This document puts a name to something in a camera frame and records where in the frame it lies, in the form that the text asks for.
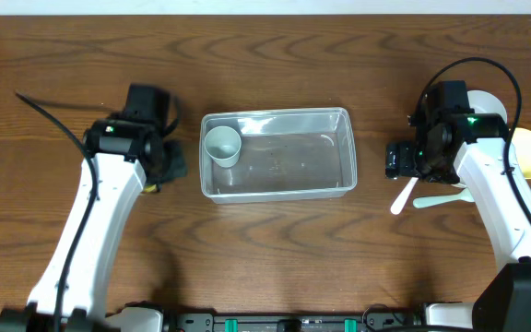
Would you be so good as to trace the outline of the yellow paper cup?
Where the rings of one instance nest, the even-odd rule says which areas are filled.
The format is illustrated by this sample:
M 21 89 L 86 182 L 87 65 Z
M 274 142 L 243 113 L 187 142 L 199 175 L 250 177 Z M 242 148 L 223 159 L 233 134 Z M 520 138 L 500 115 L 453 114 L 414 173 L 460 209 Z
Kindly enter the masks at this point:
M 159 184 L 153 184 L 153 185 L 146 185 L 143 189 L 143 192 L 148 193 L 157 193 L 160 191 L 160 185 Z

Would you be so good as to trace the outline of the grey paper cup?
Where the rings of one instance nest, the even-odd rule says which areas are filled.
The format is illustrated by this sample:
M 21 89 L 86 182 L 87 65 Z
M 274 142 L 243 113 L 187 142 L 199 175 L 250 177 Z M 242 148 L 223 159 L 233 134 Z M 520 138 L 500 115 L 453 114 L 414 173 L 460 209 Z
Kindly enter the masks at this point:
M 240 158 L 241 148 L 241 136 L 232 127 L 217 126 L 205 136 L 204 150 L 221 168 L 234 166 Z

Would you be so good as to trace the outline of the clear plastic container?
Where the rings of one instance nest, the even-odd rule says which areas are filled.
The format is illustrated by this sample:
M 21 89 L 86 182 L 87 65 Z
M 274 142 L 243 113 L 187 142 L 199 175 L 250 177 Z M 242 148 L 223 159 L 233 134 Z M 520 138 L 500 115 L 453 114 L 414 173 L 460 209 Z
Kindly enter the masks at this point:
M 209 131 L 240 136 L 239 160 L 222 168 L 206 149 Z M 358 182 L 353 130 L 342 107 L 210 113 L 201 122 L 199 176 L 217 204 L 341 197 Z

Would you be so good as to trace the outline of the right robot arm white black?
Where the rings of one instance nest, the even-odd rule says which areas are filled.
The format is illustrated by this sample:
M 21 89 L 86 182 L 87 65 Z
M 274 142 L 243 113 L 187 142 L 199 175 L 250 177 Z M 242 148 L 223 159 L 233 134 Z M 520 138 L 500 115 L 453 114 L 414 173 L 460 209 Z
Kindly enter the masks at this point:
M 497 276 L 473 303 L 431 303 L 422 324 L 430 331 L 531 331 L 531 189 L 498 109 L 473 105 L 463 81 L 424 91 L 409 123 L 413 141 L 386 148 L 385 174 L 409 182 L 391 211 L 398 214 L 418 181 L 464 186 L 487 230 Z

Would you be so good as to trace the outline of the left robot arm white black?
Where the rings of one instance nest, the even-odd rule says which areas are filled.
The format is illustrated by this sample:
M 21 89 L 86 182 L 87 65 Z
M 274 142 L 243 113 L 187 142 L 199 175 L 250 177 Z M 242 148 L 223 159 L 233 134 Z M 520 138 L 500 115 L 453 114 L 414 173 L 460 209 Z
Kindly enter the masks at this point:
M 0 313 L 0 331 L 166 331 L 175 321 L 149 302 L 106 310 L 112 267 L 138 197 L 183 177 L 178 99 L 165 89 L 133 84 L 124 108 L 76 137 L 47 112 L 49 102 L 18 98 L 49 119 L 83 156 L 77 195 L 53 257 L 22 309 Z

